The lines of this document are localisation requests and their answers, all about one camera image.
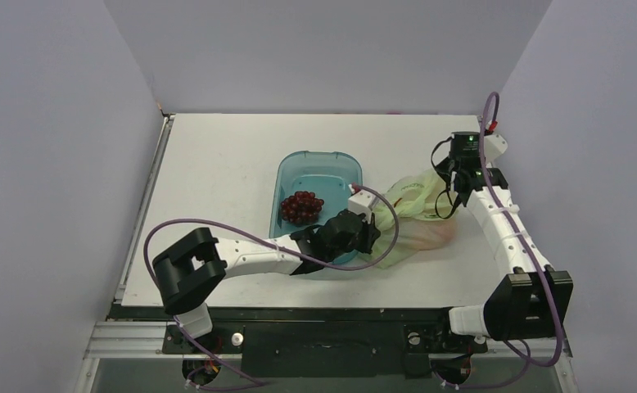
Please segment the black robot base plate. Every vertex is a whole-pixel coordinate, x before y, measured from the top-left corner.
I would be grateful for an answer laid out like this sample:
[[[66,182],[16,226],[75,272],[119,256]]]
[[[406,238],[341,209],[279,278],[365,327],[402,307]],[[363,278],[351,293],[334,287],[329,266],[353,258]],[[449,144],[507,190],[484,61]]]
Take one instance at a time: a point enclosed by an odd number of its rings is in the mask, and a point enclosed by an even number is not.
[[[108,319],[162,322],[158,353],[183,357],[182,373],[211,383],[234,364],[262,380],[291,377],[467,377],[489,342],[450,331],[447,309],[210,309],[213,330],[191,343],[161,307],[112,305]]]

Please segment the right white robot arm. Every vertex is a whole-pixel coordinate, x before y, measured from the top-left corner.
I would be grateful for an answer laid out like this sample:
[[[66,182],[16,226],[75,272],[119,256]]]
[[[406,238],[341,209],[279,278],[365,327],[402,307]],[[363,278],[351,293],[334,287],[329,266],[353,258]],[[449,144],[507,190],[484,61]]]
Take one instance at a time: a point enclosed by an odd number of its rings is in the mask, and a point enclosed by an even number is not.
[[[497,168],[481,163],[479,133],[454,132],[448,156],[436,172],[478,222],[501,280],[481,305],[454,307],[432,329],[435,343],[452,350],[466,336],[497,341],[555,337],[566,316],[573,281],[542,256],[519,217],[508,182]]]

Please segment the light green plastic bag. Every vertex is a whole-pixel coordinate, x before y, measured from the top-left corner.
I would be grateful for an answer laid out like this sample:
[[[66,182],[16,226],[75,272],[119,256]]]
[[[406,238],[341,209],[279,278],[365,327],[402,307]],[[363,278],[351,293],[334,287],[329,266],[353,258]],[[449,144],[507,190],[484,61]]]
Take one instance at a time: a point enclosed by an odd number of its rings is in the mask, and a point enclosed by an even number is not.
[[[458,224],[451,201],[445,196],[445,182],[433,169],[406,176],[394,183],[383,196],[398,216],[399,236],[394,248],[376,266],[388,269],[420,251],[447,246],[454,240]]]

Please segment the teal plastic tub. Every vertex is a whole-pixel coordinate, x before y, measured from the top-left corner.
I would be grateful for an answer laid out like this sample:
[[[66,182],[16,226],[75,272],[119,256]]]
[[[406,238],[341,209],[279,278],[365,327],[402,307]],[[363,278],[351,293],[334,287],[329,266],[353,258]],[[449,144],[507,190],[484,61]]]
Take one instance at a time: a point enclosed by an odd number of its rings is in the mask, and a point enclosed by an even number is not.
[[[269,236],[325,224],[347,208],[349,186],[361,184],[359,162],[343,152],[297,151],[278,167]]]

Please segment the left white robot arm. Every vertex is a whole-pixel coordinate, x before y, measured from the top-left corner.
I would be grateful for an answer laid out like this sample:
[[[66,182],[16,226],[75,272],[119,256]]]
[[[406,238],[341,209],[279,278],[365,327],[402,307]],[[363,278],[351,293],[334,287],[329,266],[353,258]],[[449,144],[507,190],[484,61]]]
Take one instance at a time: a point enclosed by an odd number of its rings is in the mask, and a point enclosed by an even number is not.
[[[310,225],[288,235],[260,239],[215,237],[215,222],[194,219],[197,228],[154,259],[144,254],[159,290],[164,311],[174,317],[184,342],[196,352],[209,350],[215,329],[206,300],[225,279],[277,273],[303,275],[338,269],[336,260],[354,251],[369,254],[381,236],[374,216],[343,210],[325,224]]]

